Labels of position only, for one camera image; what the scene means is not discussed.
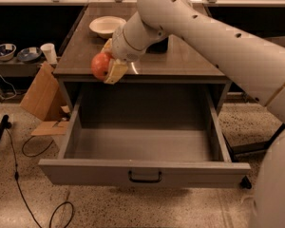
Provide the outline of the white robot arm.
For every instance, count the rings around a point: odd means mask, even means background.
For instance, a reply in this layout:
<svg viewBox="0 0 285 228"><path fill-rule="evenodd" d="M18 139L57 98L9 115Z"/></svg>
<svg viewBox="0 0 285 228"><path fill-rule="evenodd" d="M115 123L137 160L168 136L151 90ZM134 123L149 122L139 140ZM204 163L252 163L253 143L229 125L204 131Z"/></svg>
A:
<svg viewBox="0 0 285 228"><path fill-rule="evenodd" d="M137 12L104 48L115 59L134 62L170 34L285 124L285 47L212 19L193 9L189 0L137 0ZM285 228L285 129L260 166L249 228Z"/></svg>

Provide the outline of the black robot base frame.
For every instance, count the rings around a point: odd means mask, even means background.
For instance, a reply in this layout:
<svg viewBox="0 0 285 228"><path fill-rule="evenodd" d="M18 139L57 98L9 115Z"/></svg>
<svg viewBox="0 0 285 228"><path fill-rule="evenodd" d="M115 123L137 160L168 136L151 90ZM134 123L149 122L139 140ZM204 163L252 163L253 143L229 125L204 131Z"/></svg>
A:
<svg viewBox="0 0 285 228"><path fill-rule="evenodd" d="M238 162L237 155L250 154L258 151L267 151L271 146L271 144L274 142L274 140L278 137L278 135L281 134L284 130L285 130L285 123L283 123L275 132L275 134L268 141L265 142L248 143L234 147L232 147L229 143L227 143L226 145L232 162Z"/></svg>

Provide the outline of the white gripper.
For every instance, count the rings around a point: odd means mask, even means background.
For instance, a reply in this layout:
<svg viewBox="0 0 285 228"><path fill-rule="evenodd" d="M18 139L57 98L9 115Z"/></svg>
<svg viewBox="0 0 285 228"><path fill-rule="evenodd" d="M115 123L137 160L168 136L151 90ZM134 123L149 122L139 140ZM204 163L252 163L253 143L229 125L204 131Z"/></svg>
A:
<svg viewBox="0 0 285 228"><path fill-rule="evenodd" d="M116 84L128 71L127 62L138 61L151 45L161 42L167 36L162 29L148 26L136 12L113 32L112 39L109 38L102 48L102 52L112 52L116 59L110 60L104 83Z"/></svg>

